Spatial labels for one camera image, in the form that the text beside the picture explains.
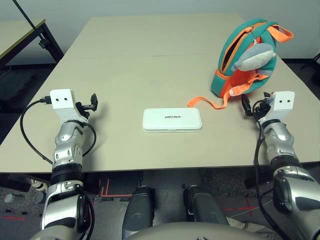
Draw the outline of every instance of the white power bank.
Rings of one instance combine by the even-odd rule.
[[[202,127],[197,108],[148,108],[143,112],[145,132],[198,132]]]

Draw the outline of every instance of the backpack handle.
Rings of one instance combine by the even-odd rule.
[[[288,42],[294,37],[294,34],[291,31],[278,24],[269,26],[267,30],[272,35],[272,37],[280,43]]]

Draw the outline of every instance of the desk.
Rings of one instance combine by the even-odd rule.
[[[240,96],[221,110],[198,103],[199,132],[146,133],[142,128],[146,108],[183,108],[195,96],[221,102],[210,84],[227,37],[242,22],[233,13],[91,18],[32,101],[52,89],[70,88],[87,104],[96,93],[98,109],[89,121],[97,143],[83,158],[84,172],[251,166],[258,129],[253,119],[244,118]],[[285,121],[296,154],[301,162],[319,161],[319,100],[280,58],[265,86],[248,96],[253,103],[263,92],[284,90],[296,92]],[[52,159],[60,129],[52,106],[32,107],[24,121],[31,142]],[[83,149],[91,140],[86,138]],[[265,152],[263,145],[260,164],[268,164]],[[0,156],[1,172],[51,172],[25,143],[19,122],[0,146]]]
[[[64,56],[55,38],[46,25],[45,19],[32,20],[34,26],[49,41],[48,51],[58,63]],[[22,49],[31,43],[38,34],[26,20],[0,21],[0,69],[13,59]],[[5,113],[21,113],[23,109],[11,108],[6,102],[0,99],[0,110]]]

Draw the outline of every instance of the backpack strap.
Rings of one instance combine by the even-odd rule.
[[[246,83],[239,85],[239,86],[234,86],[229,91],[226,91],[224,93],[222,106],[215,104],[214,102],[210,101],[208,98],[206,98],[204,96],[196,96],[195,98],[191,99],[188,102],[188,107],[193,108],[197,104],[197,102],[204,100],[204,101],[207,101],[208,103],[210,103],[211,106],[214,107],[215,109],[224,109],[228,105],[228,99],[230,97],[241,95],[242,93],[247,91],[252,86],[252,84],[254,84],[254,81],[263,80],[268,77],[269,76],[267,76],[267,75],[262,75],[262,74],[258,74],[258,73],[251,75],[251,77],[248,79],[248,81]]]
[[[285,43],[294,37],[294,34],[284,27],[274,24],[267,28],[272,37],[280,43]]]

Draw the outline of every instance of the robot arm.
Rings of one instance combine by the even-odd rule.
[[[84,194],[82,182],[83,156],[88,153],[83,154],[82,148],[84,129],[89,125],[89,113],[85,110],[95,111],[98,101],[94,94],[91,105],[82,106],[76,103],[70,89],[52,90],[50,98],[61,119],[61,127],[55,137],[51,185],[47,190],[41,231],[32,240],[82,239],[89,226],[91,232],[94,226],[93,207]]]
[[[283,123],[294,105],[295,93],[265,94],[255,114],[262,127],[266,156],[273,169],[273,204],[295,223],[301,239],[320,237],[320,185],[305,170],[293,148],[294,136]],[[249,100],[242,95],[246,116],[252,116]]]

